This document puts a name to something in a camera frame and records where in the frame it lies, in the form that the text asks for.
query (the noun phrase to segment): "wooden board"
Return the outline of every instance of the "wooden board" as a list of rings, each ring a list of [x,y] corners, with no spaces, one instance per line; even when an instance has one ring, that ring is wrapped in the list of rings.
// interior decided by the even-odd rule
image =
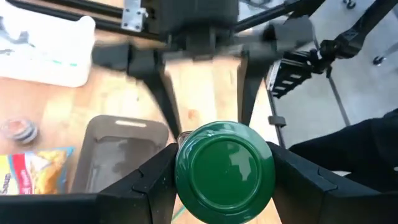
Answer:
[[[122,7],[123,0],[101,2]],[[97,31],[98,40],[117,42],[132,39],[123,35]],[[153,41],[134,38],[140,46],[159,45]],[[239,61],[220,58],[213,62],[184,61],[167,65],[167,76],[172,80],[177,96],[177,108],[182,131],[193,130],[216,120],[236,121],[236,69]],[[9,118],[28,118],[40,129],[39,149],[75,146],[70,167],[72,180],[86,125],[99,114],[165,122],[158,106],[143,83],[125,74],[93,67],[88,83],[79,88],[30,83],[0,78],[0,122]],[[271,107],[263,83],[259,90],[251,127],[265,140],[277,143],[275,127],[268,124]],[[174,142],[170,133],[169,142]],[[0,153],[9,154],[29,150],[16,147],[0,138]],[[177,197],[175,210],[182,206]],[[201,223],[189,212],[175,223]],[[280,223],[273,202],[249,223]]]

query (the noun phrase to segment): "yellow package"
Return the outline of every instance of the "yellow package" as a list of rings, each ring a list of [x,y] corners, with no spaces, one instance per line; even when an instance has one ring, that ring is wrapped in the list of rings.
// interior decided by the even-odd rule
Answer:
[[[62,194],[73,147],[0,156],[0,194]]]

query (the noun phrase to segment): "white container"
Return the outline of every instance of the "white container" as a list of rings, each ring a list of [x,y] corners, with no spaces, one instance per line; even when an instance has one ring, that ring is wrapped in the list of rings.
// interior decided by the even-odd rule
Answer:
[[[0,77],[82,86],[90,73],[94,42],[90,16],[68,21],[0,0]]]

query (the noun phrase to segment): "food package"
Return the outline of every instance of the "food package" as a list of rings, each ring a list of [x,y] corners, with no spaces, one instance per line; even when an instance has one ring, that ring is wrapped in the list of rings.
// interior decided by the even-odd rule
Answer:
[[[62,194],[73,147],[0,156],[0,194]]]

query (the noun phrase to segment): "green lid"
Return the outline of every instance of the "green lid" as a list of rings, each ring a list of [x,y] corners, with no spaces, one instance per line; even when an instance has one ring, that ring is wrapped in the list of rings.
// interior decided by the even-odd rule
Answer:
[[[206,124],[181,145],[175,184],[182,203],[206,223],[245,223],[266,207],[274,160],[263,138],[231,121]]]

